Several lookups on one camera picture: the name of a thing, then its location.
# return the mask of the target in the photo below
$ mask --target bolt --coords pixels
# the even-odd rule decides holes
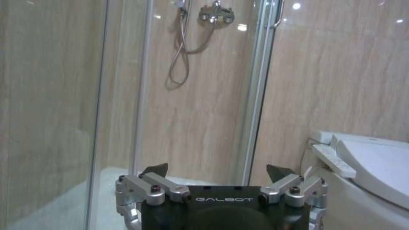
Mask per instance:
[[[299,186],[292,186],[292,187],[290,188],[290,193],[291,193],[291,194],[299,194],[300,192],[302,192],[302,189],[300,189]]]
[[[160,192],[160,186],[159,186],[158,184],[154,185],[154,186],[151,186],[151,192],[152,192],[152,193]]]

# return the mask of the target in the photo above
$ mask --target white toilet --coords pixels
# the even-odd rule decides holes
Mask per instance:
[[[315,132],[302,173],[330,184],[327,230],[409,230],[409,143]]]

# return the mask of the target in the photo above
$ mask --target shower enclosure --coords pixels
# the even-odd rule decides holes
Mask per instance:
[[[191,1],[188,47],[212,3]],[[0,1],[0,230],[120,229],[115,179],[148,165],[187,184],[250,183],[284,0],[222,3],[235,21],[170,89],[175,2]]]

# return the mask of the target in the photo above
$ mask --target toilet lid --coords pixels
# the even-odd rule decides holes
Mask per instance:
[[[336,151],[338,156],[358,171],[354,179],[358,185],[409,209],[409,144],[342,140]]]

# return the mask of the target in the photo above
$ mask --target door handle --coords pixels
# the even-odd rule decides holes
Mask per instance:
[[[271,29],[276,29],[278,26],[280,25],[282,23],[282,19],[283,19],[283,12],[284,12],[284,3],[286,3],[286,0],[282,0],[282,6],[280,6],[280,15],[279,15],[279,20],[278,22],[270,27]]]

